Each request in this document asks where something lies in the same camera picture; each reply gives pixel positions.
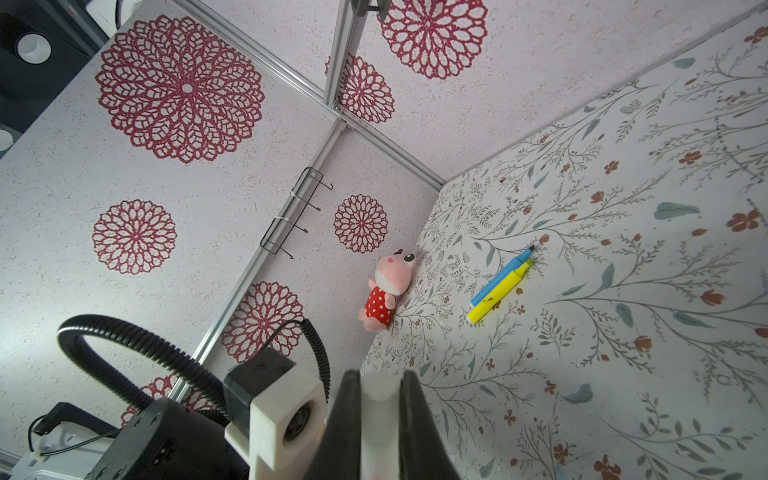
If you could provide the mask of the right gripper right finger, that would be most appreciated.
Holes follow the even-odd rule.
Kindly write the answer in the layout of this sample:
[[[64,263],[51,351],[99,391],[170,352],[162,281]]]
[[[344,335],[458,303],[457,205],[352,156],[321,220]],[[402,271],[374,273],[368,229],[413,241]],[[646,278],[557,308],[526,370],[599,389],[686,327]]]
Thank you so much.
[[[414,371],[403,373],[398,407],[399,478],[459,479]]]

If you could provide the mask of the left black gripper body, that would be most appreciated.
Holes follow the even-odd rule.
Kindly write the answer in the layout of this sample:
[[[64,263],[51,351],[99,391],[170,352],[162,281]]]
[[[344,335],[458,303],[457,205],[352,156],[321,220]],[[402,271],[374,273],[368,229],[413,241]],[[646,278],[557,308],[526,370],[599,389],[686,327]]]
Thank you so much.
[[[246,479],[249,467],[226,442],[223,417],[160,399],[121,430],[88,479]]]

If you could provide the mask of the clear highlighter cap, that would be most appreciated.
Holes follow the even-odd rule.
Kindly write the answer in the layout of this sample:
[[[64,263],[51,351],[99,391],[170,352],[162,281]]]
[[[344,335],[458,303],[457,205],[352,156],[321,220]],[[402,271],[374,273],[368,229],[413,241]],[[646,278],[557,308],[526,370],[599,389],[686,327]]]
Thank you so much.
[[[361,377],[361,479],[399,478],[400,384],[385,372]]]

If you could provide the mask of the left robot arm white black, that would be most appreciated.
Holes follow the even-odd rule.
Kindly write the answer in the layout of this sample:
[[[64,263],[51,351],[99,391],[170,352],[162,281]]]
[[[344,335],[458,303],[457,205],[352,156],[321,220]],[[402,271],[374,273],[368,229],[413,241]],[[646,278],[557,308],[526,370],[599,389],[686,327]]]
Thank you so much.
[[[224,439],[224,427],[160,399],[122,428],[78,410],[11,469],[11,479],[246,479],[249,467]]]

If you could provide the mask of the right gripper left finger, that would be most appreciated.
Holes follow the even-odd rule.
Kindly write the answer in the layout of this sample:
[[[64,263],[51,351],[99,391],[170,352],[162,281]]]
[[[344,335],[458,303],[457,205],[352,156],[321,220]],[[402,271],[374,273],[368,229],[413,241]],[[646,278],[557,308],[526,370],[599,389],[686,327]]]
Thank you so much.
[[[361,436],[361,375],[349,370],[342,377],[321,443],[303,479],[358,480]]]

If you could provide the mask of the yellow highlighter pen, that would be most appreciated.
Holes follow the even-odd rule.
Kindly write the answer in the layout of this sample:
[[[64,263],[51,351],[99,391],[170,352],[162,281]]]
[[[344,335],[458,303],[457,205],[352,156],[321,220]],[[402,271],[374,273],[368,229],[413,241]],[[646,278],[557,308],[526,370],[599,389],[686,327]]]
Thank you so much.
[[[506,297],[523,280],[525,274],[533,265],[529,259],[519,268],[508,273],[467,315],[472,324],[479,323],[504,297]]]

